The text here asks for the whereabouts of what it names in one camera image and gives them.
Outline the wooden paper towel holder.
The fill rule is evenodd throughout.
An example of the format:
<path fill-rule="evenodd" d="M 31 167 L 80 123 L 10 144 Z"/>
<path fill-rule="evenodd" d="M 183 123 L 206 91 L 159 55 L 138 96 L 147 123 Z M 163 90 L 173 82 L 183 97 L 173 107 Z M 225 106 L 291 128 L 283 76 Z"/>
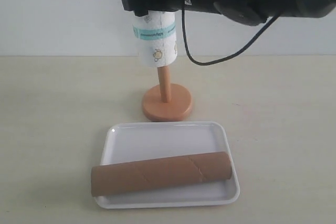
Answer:
<path fill-rule="evenodd" d="M 142 98 L 142 112 L 152 122 L 175 122 L 188 118 L 193 108 L 189 90 L 170 80 L 168 66 L 158 67 L 159 84 Z"/>

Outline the brown cardboard tube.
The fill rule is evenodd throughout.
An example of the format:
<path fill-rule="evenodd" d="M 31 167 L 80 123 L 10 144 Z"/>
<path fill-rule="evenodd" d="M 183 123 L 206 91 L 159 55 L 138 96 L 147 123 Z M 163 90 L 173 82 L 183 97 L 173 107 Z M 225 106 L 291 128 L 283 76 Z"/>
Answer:
<path fill-rule="evenodd" d="M 233 165 L 226 152 L 189 154 L 94 166 L 92 197 L 120 195 L 231 179 Z"/>

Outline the white plastic tray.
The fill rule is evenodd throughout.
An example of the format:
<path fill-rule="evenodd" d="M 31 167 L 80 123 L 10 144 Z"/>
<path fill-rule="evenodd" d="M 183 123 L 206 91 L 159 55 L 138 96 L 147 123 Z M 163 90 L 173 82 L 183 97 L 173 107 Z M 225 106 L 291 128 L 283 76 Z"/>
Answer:
<path fill-rule="evenodd" d="M 211 121 L 121 123 L 107 132 L 101 165 L 210 152 L 230 154 L 224 128 Z M 240 194 L 236 170 L 223 182 L 96 197 L 103 209 L 218 206 Z"/>

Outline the printed paper towel roll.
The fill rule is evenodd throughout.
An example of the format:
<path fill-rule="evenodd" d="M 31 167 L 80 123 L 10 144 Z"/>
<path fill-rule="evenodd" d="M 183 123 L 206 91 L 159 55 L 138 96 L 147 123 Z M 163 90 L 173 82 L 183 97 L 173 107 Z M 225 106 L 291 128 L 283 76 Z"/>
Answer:
<path fill-rule="evenodd" d="M 133 33 L 138 56 L 147 67 L 159 68 L 172 64 L 177 58 L 177 36 L 174 12 L 150 11 L 134 17 Z"/>

